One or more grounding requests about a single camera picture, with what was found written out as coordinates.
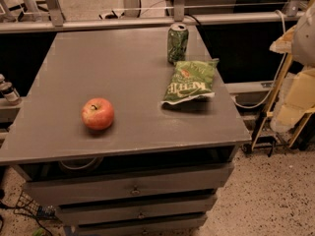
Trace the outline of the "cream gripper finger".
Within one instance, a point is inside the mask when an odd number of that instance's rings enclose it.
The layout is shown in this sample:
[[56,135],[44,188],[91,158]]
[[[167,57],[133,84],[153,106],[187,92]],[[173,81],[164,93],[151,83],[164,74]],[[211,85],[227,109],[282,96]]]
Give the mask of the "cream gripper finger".
[[281,37],[271,44],[270,50],[280,54],[290,53],[294,31],[295,26],[288,29]]
[[315,68],[304,67],[297,74],[288,73],[279,93],[270,126],[275,132],[287,132],[315,106]]

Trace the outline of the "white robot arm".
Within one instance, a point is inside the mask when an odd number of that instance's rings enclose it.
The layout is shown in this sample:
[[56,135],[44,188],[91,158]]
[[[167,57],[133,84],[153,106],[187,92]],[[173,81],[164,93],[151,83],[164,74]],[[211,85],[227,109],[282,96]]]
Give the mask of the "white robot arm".
[[270,123],[273,131],[284,133],[293,128],[304,113],[315,105],[315,4],[297,24],[270,46],[276,53],[290,53],[304,66],[295,76],[284,80]]

